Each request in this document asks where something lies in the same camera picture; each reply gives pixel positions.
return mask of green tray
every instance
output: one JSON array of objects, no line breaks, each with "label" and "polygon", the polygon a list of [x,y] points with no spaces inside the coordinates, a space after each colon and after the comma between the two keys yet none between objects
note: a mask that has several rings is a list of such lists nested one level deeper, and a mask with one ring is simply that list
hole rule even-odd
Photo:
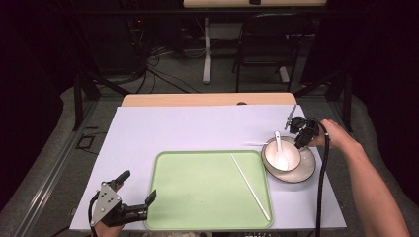
[{"label": "green tray", "polygon": [[162,152],[156,158],[150,187],[157,190],[157,199],[148,210],[145,226],[156,231],[265,229],[273,221],[267,187],[265,167],[257,151]]}]

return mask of cable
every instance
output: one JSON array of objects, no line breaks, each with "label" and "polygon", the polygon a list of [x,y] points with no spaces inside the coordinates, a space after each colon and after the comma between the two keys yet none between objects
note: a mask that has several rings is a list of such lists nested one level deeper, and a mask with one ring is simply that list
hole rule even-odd
[{"label": "cable", "polygon": [[89,217],[89,226],[90,226],[90,229],[92,230],[92,237],[97,237],[98,236],[98,234],[96,233],[95,227],[93,227],[92,225],[90,225],[90,223],[92,222],[93,203],[95,203],[95,201],[98,198],[99,198],[99,192],[96,192],[96,194],[90,200],[89,209],[88,209],[88,212],[87,212],[87,216]]},{"label": "cable", "polygon": [[70,229],[70,226],[66,226],[66,227],[64,227],[64,228],[62,228],[62,229],[60,229],[60,230],[58,230],[55,234],[51,235],[51,237],[56,237],[56,236],[58,236],[59,234],[61,234],[62,232],[64,232],[64,231],[68,230],[68,229]]},{"label": "cable", "polygon": [[324,132],[324,155],[323,155],[323,162],[320,168],[320,175],[318,180],[318,190],[317,190],[317,214],[316,214],[316,221],[315,221],[315,236],[320,237],[320,222],[321,222],[321,199],[323,195],[323,180],[324,174],[326,172],[327,161],[329,159],[329,146],[330,146],[330,139],[329,133],[327,133],[326,127],[319,122],[317,119],[308,118],[307,120],[311,120],[316,122]]},{"label": "cable", "polygon": [[145,78],[147,78],[147,70],[145,70],[145,72],[144,72],[144,78],[142,79],[142,82],[139,85],[138,90],[135,91],[135,94],[138,94],[138,92],[141,90],[142,86],[144,86]]},{"label": "cable", "polygon": [[191,85],[189,85],[188,83],[186,83],[184,80],[182,80],[182,79],[180,79],[180,78],[178,78],[178,77],[175,77],[175,76],[173,76],[173,75],[169,75],[169,74],[167,74],[167,73],[165,73],[165,72],[162,72],[162,71],[159,71],[159,70],[157,70],[157,69],[155,69],[155,68],[153,68],[153,70],[155,70],[156,72],[161,73],[161,74],[163,74],[163,75],[173,77],[173,78],[177,79],[178,81],[181,81],[182,83],[184,83],[186,86],[188,86],[189,88],[191,88],[193,91],[195,91],[195,92],[197,92],[197,93],[201,93],[201,92],[197,91],[195,88],[193,88]]}]

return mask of hand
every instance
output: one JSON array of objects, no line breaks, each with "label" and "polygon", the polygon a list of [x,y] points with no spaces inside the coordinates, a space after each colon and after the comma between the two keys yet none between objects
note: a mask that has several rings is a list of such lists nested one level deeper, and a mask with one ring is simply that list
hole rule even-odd
[{"label": "hand", "polygon": [[95,231],[98,237],[117,237],[123,228],[124,225],[108,227],[102,221],[99,221],[95,226]]},{"label": "hand", "polygon": [[[358,143],[336,121],[331,119],[324,119],[321,121],[321,124],[324,125],[324,127],[327,130],[327,133],[329,134],[330,148],[344,150],[346,147]],[[319,128],[319,131],[320,132],[318,136],[315,137],[312,141],[310,141],[310,143],[308,143],[309,146],[324,146],[324,131],[321,127]]]}]

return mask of white chopstick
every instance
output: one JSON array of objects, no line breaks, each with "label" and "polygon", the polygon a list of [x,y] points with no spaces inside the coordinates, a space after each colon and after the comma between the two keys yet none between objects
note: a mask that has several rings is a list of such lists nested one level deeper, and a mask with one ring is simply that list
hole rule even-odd
[{"label": "white chopstick", "polygon": [[249,188],[250,192],[252,192],[253,198],[255,198],[255,200],[258,202],[259,207],[261,208],[263,214],[265,215],[266,219],[269,221],[271,220],[271,218],[269,217],[268,213],[266,212],[265,208],[263,207],[263,205],[259,202],[258,197],[255,195],[255,192],[253,192],[252,187],[250,186],[249,182],[247,182],[246,177],[244,176],[243,172],[240,169],[240,166],[237,164],[237,161],[234,159],[234,156],[232,154],[230,154],[231,158],[233,159],[238,171],[240,171],[241,177],[243,177],[244,181],[246,182],[247,187]]}]

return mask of white table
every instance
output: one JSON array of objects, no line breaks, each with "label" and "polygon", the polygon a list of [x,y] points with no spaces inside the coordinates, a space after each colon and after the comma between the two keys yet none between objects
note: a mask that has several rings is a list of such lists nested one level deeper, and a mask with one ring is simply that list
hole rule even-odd
[{"label": "white table", "polygon": [[[90,199],[103,181],[114,179],[125,170],[130,170],[131,176],[118,193],[123,203],[127,205],[142,204],[149,194],[154,159],[162,151],[232,149],[260,151],[261,146],[249,146],[245,142],[265,142],[274,136],[275,130],[287,135],[284,126],[293,108],[293,100],[290,99],[290,94],[285,95],[285,97],[281,93],[173,95],[174,99],[170,102],[160,101],[166,104],[158,101],[170,98],[170,95],[150,95],[151,97],[145,95],[134,96],[137,99],[145,99],[144,102],[124,101],[125,106],[118,108],[112,121],[70,229],[90,230],[87,217]],[[185,100],[190,103],[184,107],[173,107]],[[253,105],[230,106],[230,103],[235,101],[244,101]],[[158,106],[150,106],[153,102],[154,105],[157,102]],[[203,106],[194,106],[201,102],[204,103]],[[303,116],[300,106],[294,115]],[[274,212],[274,222],[270,230],[315,228],[321,160],[317,150],[312,148],[312,151],[316,159],[316,170],[305,182],[287,184],[267,173]],[[323,187],[321,227],[346,227],[327,176]],[[143,222],[134,222],[127,224],[125,230],[147,231],[147,228]]]},{"label": "white table", "polygon": [[[322,7],[327,0],[261,0],[260,5],[252,5],[249,0],[184,0],[185,8],[249,8],[249,7]],[[241,24],[210,24],[205,18],[206,57],[204,62],[203,83],[210,83],[211,53],[210,39],[235,39],[240,33]],[[290,80],[282,68],[283,81]]]}]

